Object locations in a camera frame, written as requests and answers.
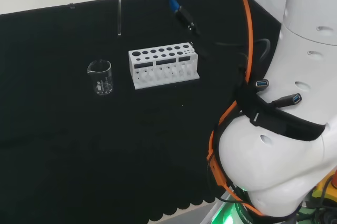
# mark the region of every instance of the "connector plug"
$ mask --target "connector plug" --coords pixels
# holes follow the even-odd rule
[[[291,105],[296,105],[302,101],[302,96],[297,93],[289,96],[284,96],[272,102],[277,108],[287,107]]]
[[[191,33],[199,36],[199,31],[191,14],[177,0],[170,0],[170,9],[180,24]]]
[[[268,88],[268,86],[269,86],[269,81],[267,79],[263,79],[263,80],[255,82],[255,88],[257,91],[264,91],[265,89]]]

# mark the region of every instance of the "glass beaker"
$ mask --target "glass beaker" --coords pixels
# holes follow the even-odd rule
[[[109,61],[93,61],[90,63],[87,73],[91,76],[95,93],[107,95],[112,92],[111,63]]]

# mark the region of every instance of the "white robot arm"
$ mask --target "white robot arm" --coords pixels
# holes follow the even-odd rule
[[[300,141],[235,119],[224,131],[219,157],[227,176],[263,214],[293,213],[307,193],[337,167],[337,0],[287,0],[277,49],[267,72],[267,103],[300,93],[289,114],[325,124],[321,136]]]

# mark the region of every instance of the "black fabric surface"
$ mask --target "black fabric surface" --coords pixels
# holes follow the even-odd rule
[[[242,0],[178,1],[208,38],[247,42]],[[121,38],[116,0],[0,16],[0,223],[143,224],[214,200],[209,136],[245,49],[205,45],[199,80],[134,90],[129,50],[188,41],[166,2],[123,0]],[[250,5],[272,55],[280,23]],[[96,59],[112,63],[108,96],[86,74]]]

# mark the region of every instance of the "test tube rack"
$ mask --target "test tube rack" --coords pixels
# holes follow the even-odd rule
[[[136,90],[199,79],[198,55],[190,43],[129,51]]]

